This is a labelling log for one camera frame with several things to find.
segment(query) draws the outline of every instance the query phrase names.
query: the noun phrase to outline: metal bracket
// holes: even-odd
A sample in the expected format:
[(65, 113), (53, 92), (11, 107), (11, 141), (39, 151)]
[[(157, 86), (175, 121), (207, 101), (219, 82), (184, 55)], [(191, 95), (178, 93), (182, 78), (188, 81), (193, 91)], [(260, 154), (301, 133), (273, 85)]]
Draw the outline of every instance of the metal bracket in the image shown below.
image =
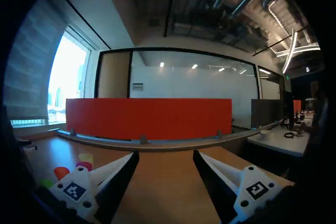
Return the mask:
[(217, 130), (217, 138), (218, 138), (218, 140), (223, 138), (223, 133), (222, 133), (221, 130)]
[(74, 128), (71, 128), (70, 135), (73, 136), (73, 137), (75, 137), (77, 135)]
[(141, 135), (140, 144), (148, 144), (148, 141), (145, 135)]

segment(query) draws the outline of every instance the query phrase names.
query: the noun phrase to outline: exposed ceiling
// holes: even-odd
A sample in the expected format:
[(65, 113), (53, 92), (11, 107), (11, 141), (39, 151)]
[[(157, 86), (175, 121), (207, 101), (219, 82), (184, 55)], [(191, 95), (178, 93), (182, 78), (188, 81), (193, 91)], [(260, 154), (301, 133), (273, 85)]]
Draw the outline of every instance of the exposed ceiling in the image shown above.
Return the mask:
[[(147, 20), (148, 26), (167, 25), (168, 36), (211, 40), (250, 53), (286, 38), (292, 29), (300, 31), (297, 46), (317, 42), (312, 30), (302, 30), (309, 24), (292, 0), (173, 0), (168, 24), (163, 20), (169, 10), (169, 0), (134, 1), (137, 15)], [(287, 50), (290, 43), (291, 39), (287, 38), (271, 50), (274, 53)], [(297, 67), (307, 63), (299, 53), (294, 58), (298, 58)], [(311, 58), (322, 59), (318, 53)], [(285, 60), (282, 57), (275, 63), (281, 66)]]

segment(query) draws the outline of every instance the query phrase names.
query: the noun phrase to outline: red divider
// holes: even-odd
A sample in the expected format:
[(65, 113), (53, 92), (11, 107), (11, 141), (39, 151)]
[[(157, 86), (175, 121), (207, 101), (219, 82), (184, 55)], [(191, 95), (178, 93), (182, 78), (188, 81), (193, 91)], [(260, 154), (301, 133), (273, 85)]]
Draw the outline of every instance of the red divider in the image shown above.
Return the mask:
[(293, 100), (294, 105), (294, 113), (300, 113), (301, 112), (301, 100)]
[(66, 124), (78, 134), (169, 140), (231, 133), (231, 99), (67, 99)]

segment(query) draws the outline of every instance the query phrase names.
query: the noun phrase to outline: ceiling beam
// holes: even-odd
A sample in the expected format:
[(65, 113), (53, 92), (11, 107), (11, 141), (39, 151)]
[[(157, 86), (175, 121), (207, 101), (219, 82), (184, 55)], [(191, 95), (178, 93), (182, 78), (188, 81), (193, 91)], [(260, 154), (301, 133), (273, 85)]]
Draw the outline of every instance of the ceiling beam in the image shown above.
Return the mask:
[(169, 0), (169, 5), (168, 5), (168, 10), (167, 10), (167, 15), (166, 15), (166, 18), (165, 18), (165, 32), (163, 34), (164, 37), (167, 36), (167, 31), (168, 31), (168, 24), (169, 24), (169, 18), (171, 16), (171, 7), (173, 5), (173, 1), (174, 0)]

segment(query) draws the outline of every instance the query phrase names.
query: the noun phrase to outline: window sill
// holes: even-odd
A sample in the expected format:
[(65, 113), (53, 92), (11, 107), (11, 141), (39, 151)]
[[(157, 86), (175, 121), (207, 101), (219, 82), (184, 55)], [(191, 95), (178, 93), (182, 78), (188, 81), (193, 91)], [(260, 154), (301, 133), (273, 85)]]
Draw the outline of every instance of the window sill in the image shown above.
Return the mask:
[(48, 125), (55, 125), (55, 124), (65, 124), (66, 121), (55, 121), (55, 122), (50, 122)]
[(49, 124), (49, 125), (38, 125), (33, 127), (30, 126), (30, 127), (13, 128), (13, 133), (16, 137), (21, 137), (41, 133), (52, 129), (66, 130), (66, 123), (55, 123), (51, 125)]

